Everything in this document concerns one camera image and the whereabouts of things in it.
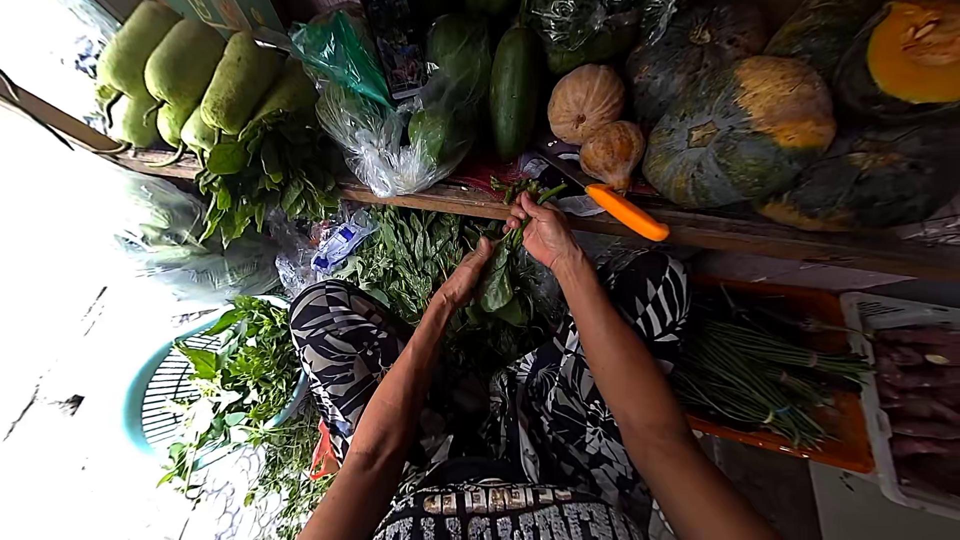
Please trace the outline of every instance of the knife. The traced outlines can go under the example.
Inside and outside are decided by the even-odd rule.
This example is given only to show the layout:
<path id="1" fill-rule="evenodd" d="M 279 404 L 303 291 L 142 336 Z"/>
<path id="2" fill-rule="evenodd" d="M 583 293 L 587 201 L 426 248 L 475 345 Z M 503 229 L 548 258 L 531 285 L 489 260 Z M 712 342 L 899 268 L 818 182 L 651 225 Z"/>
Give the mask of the knife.
<path id="1" fill-rule="evenodd" d="M 670 235 L 670 228 L 654 219 L 650 214 L 628 201 L 623 195 L 613 191 L 609 184 L 587 176 L 580 167 L 568 163 L 550 154 L 549 151 L 539 150 L 538 154 L 547 163 L 560 170 L 564 176 L 579 184 L 587 195 L 620 223 L 626 225 L 635 233 L 655 242 L 662 242 Z"/>

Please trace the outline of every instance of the bundle of long beans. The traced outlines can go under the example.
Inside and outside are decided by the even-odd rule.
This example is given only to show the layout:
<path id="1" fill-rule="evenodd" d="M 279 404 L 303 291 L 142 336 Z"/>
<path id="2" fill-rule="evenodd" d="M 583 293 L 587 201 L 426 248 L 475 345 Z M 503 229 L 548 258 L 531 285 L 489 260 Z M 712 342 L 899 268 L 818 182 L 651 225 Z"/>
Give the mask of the bundle of long beans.
<path id="1" fill-rule="evenodd" d="M 856 380 L 870 366 L 855 355 L 826 355 L 769 333 L 700 314 L 671 381 L 679 399 L 768 429 L 795 447 L 816 447 L 827 432 L 808 411 L 828 400 L 812 371 Z"/>

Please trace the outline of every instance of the pumpkin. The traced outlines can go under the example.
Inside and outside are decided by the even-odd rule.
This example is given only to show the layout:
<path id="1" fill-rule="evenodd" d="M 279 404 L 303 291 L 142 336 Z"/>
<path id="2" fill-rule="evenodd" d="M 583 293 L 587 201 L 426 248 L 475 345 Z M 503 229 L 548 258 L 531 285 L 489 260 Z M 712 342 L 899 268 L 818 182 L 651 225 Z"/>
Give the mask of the pumpkin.
<path id="1" fill-rule="evenodd" d="M 828 84 L 856 33 L 882 0 L 804 0 L 770 38 L 763 54 L 813 66 Z"/>
<path id="2" fill-rule="evenodd" d="M 580 167 L 591 177 L 626 189 L 631 173 L 640 163 L 645 142 L 633 122 L 619 121 L 601 126 L 580 148 Z"/>
<path id="3" fill-rule="evenodd" d="M 960 188 L 960 127 L 850 126 L 796 184 L 758 210 L 808 231 L 882 229 L 923 221 Z"/>
<path id="4" fill-rule="evenodd" d="M 679 12 L 660 40 L 641 42 L 627 59 L 636 121 L 649 130 L 688 86 L 759 54 L 766 39 L 753 3 L 722 0 Z"/>
<path id="5" fill-rule="evenodd" d="M 643 175 L 687 208 L 768 195 L 827 150 L 832 109 L 827 86 L 802 61 L 739 61 L 670 106 L 650 133 Z"/>
<path id="6" fill-rule="evenodd" d="M 597 128 L 623 112 L 623 81 L 608 65 L 588 63 L 564 75 L 550 94 L 550 131 L 563 142 L 583 144 Z"/>
<path id="7" fill-rule="evenodd" d="M 841 60 L 836 92 L 853 111 L 883 121 L 960 112 L 960 3 L 888 3 Z"/>

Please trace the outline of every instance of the green plastic bag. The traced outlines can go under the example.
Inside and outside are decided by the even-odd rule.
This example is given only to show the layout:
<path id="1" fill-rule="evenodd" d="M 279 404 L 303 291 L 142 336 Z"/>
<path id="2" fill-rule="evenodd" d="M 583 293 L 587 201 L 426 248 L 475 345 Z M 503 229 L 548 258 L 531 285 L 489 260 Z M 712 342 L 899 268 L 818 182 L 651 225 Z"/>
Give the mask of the green plastic bag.
<path id="1" fill-rule="evenodd" d="M 344 10 L 293 23 L 294 54 L 304 65 L 374 101 L 392 108 L 390 90 L 376 58 L 367 23 Z"/>

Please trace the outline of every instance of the spinach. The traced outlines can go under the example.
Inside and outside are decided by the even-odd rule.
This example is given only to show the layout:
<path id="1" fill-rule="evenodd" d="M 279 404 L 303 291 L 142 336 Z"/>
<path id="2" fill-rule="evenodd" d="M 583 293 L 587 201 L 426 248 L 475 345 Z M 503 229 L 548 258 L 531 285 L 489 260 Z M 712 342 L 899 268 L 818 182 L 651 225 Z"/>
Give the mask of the spinach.
<path id="1" fill-rule="evenodd" d="M 503 226 L 498 221 L 396 207 L 375 206 L 371 215 L 380 228 L 335 277 L 357 284 L 412 324 L 418 323 L 464 254 L 476 248 L 481 236 L 496 240 Z M 443 343 L 448 365 L 490 375 L 533 350 L 549 334 L 545 318 L 535 313 L 529 294 L 519 285 L 522 276 L 515 258 L 515 251 L 497 244 L 492 268 L 499 271 L 485 271 L 477 287 L 496 294 L 478 294 L 451 318 Z"/>
<path id="2" fill-rule="evenodd" d="M 251 221 L 260 233 L 270 207 L 281 207 L 290 219 L 316 221 L 335 211 L 339 191 L 318 152 L 322 132 L 312 124 L 302 114 L 276 110 L 251 122 L 236 141 L 210 150 L 195 177 L 201 193 L 211 195 L 203 238 L 219 231 L 226 248 Z"/>

